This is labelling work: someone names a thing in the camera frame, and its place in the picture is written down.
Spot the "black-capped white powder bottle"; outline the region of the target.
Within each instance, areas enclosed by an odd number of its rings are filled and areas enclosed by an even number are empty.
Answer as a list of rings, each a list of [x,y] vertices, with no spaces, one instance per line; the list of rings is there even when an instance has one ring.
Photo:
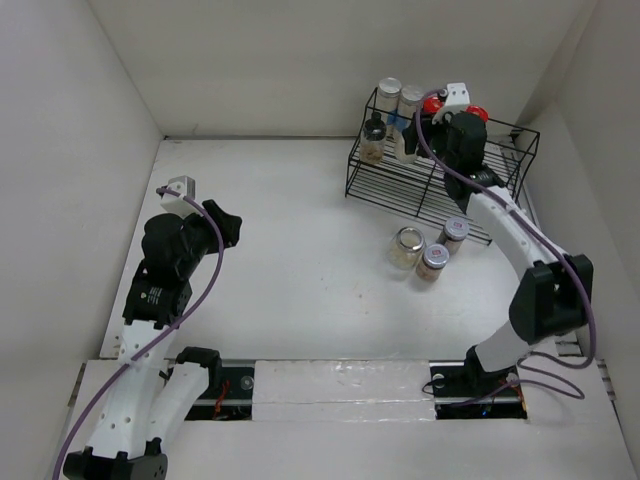
[[[411,123],[404,130],[394,131],[396,160],[402,164],[413,164],[417,159],[418,135],[416,126]]]

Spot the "silver-capped blue-label shaker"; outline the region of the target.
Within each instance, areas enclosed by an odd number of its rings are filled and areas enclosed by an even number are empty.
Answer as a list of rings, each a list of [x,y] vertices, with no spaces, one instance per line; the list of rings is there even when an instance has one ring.
[[[409,125],[424,94],[425,90],[416,85],[406,85],[401,89],[394,123],[397,131],[402,132]]]
[[[381,79],[377,86],[375,109],[381,115],[387,136],[393,132],[401,89],[402,83],[394,77]]]

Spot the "red-capped dark sauce bottle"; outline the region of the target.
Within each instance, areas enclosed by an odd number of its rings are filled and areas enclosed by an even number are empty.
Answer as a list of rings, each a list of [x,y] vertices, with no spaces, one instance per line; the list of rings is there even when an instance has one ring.
[[[422,111],[428,115],[435,115],[443,106],[444,102],[437,95],[434,95],[423,102]]]

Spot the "black-capped brown spice bottle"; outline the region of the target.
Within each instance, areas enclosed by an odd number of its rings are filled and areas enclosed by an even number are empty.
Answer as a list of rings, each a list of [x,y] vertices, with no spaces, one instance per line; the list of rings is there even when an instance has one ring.
[[[375,165],[384,157],[386,125],[378,111],[364,122],[360,135],[360,160]]]

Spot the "red-lid brown sauce jar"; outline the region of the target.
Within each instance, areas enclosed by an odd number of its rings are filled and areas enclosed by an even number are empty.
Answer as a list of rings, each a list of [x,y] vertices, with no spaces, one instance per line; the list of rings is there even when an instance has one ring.
[[[478,105],[469,105],[466,108],[466,112],[478,116],[483,122],[487,122],[489,120],[488,112]]]

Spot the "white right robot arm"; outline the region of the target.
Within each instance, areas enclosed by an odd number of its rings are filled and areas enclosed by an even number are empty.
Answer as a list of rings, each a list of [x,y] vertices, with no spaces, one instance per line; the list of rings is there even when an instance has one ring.
[[[590,352],[579,366],[590,366],[597,345],[593,264],[586,255],[571,255],[549,240],[486,165],[482,117],[462,111],[438,120],[417,110],[408,137],[416,152],[443,170],[448,196],[491,235],[519,280],[507,321],[471,346],[460,372],[444,384],[464,388],[467,404],[495,397],[522,384],[520,378],[510,379],[509,372],[525,359],[540,356],[541,342],[582,327],[588,330]]]

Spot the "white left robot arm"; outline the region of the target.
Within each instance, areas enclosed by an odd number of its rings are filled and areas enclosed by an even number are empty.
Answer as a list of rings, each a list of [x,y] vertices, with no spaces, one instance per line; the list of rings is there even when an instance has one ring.
[[[170,441],[193,403],[222,387],[218,351],[187,347],[173,367],[166,356],[206,298],[191,298],[191,275],[205,256],[222,258],[237,245],[242,220],[213,200],[197,203],[166,189],[160,195],[169,203],[144,226],[143,257],[123,309],[119,366],[70,428],[55,479],[165,478]]]

